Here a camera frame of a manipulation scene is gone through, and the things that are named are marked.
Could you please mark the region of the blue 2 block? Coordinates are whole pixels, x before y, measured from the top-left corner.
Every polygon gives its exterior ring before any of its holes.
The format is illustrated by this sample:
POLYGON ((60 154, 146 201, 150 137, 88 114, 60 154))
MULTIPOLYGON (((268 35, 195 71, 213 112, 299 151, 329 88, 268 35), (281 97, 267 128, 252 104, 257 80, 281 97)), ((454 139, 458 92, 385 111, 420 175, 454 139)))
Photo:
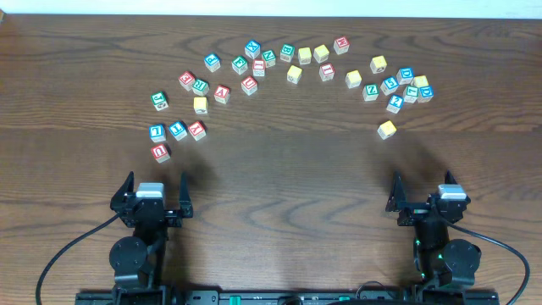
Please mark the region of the blue 2 block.
POLYGON ((402 108, 403 104, 404 104, 404 98, 403 97, 400 97, 400 96, 397 96, 397 95, 392 95, 390 97, 390 100, 388 102, 386 110, 388 112, 393 113, 393 114, 398 114, 401 111, 401 108, 402 108))

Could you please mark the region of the red A block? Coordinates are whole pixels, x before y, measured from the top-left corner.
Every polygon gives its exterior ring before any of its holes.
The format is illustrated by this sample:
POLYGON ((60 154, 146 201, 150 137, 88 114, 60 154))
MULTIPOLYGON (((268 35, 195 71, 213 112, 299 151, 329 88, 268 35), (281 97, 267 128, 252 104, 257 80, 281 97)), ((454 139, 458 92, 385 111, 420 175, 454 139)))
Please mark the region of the red A block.
POLYGON ((213 96, 216 102, 226 104, 230 99, 230 89, 226 86, 217 86, 213 96))

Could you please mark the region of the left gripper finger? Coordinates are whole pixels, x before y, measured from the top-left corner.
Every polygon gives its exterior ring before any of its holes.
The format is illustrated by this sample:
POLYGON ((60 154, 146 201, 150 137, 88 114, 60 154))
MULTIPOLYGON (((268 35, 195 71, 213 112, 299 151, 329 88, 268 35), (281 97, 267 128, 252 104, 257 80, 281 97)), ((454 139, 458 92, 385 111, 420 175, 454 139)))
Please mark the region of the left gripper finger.
POLYGON ((188 180, 187 175, 183 172, 180 176, 180 196, 179 203, 182 208, 191 207, 191 198, 188 190, 188 180))
POLYGON ((110 205, 111 206, 124 206, 134 194, 134 172, 130 171, 127 175, 124 183, 113 194, 110 205))

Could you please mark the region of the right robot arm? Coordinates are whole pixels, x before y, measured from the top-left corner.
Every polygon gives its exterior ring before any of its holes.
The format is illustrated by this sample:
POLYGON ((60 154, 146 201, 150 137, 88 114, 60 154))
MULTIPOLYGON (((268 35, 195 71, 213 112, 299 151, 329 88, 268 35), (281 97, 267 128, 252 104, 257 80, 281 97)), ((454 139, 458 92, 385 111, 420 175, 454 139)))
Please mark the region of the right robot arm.
POLYGON ((424 202, 408 201, 400 175, 393 175, 385 210, 398 213, 399 226, 414 228, 414 260, 427 290, 465 290, 475 283, 481 250, 469 241, 452 240, 448 232, 463 218, 470 202, 451 172, 424 202))

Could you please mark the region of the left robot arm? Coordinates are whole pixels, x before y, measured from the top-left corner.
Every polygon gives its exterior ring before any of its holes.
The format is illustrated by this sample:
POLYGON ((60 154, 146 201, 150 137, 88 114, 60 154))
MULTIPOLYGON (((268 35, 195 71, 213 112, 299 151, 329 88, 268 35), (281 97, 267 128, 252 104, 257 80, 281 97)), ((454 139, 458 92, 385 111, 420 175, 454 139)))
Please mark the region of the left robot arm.
POLYGON ((186 174, 180 176, 177 209, 165 207, 163 183, 134 185, 135 176, 129 173, 110 202, 110 208, 134 230, 131 236, 117 241, 109 253, 115 285, 126 291, 150 290, 159 285, 168 229, 180 228, 183 220, 194 214, 186 174))

